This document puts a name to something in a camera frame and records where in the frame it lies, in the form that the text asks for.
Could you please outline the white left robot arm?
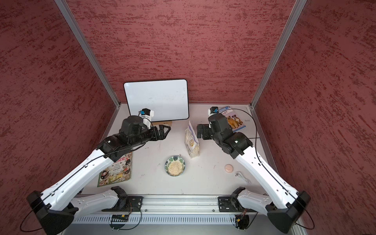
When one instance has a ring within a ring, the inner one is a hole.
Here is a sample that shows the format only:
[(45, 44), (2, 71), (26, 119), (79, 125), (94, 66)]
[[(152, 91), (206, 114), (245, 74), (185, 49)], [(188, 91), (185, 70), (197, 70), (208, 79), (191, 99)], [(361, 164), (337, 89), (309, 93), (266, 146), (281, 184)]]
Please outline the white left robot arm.
[(116, 163), (122, 156), (131, 153), (149, 141), (164, 140), (171, 128), (160, 125), (127, 135), (124, 128), (107, 137), (79, 166), (43, 192), (33, 191), (27, 201), (47, 235), (57, 235), (83, 216), (101, 210), (130, 208), (128, 196), (121, 187), (109, 191), (77, 198), (76, 195), (102, 171)]

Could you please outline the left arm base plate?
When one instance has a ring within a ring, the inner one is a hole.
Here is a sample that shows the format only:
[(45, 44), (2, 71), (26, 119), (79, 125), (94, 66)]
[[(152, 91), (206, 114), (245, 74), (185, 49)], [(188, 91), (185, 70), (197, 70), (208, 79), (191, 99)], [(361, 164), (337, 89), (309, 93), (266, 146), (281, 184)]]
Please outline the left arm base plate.
[(118, 202), (110, 209), (103, 209), (102, 212), (126, 212), (128, 214), (132, 212), (140, 212), (143, 204), (142, 196), (128, 196), (122, 197)]

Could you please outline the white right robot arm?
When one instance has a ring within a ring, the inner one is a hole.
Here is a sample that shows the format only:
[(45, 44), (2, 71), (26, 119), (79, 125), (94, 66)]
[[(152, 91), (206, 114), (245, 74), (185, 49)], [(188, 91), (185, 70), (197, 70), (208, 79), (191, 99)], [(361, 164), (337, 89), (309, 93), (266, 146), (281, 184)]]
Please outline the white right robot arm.
[(230, 126), (220, 129), (209, 124), (197, 126), (197, 137), (213, 140), (222, 151), (244, 166), (266, 191), (260, 195), (238, 188), (236, 201), (244, 209), (265, 214), (282, 233), (287, 234), (305, 212), (311, 196), (297, 191), (288, 184), (262, 157), (255, 145), (241, 132), (233, 132)]

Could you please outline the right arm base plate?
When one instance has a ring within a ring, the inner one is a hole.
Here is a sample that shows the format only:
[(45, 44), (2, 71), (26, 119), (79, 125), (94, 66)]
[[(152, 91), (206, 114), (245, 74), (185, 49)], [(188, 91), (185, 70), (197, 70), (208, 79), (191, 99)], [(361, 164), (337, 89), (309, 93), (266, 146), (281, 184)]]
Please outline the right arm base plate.
[(230, 196), (219, 196), (218, 207), (220, 212), (244, 212), (245, 208), (239, 203), (237, 198)]

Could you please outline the clear oats bag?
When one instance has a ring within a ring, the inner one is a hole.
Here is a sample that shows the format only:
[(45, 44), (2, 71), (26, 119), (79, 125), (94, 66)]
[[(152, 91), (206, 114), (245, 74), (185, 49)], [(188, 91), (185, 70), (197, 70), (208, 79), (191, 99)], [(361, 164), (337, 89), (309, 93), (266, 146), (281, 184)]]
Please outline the clear oats bag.
[(200, 152), (199, 141), (190, 121), (185, 131), (185, 146), (191, 158), (195, 158), (199, 156), (199, 152)]

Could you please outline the green leaf pattern bowl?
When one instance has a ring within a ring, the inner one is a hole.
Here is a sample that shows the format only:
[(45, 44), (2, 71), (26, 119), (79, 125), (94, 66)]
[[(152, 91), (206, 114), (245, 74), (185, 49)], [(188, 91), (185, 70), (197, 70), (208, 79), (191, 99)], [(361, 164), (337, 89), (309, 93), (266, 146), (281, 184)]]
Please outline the green leaf pattern bowl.
[(181, 156), (172, 156), (169, 157), (165, 164), (164, 170), (169, 176), (179, 176), (181, 175), (186, 167), (186, 163)]

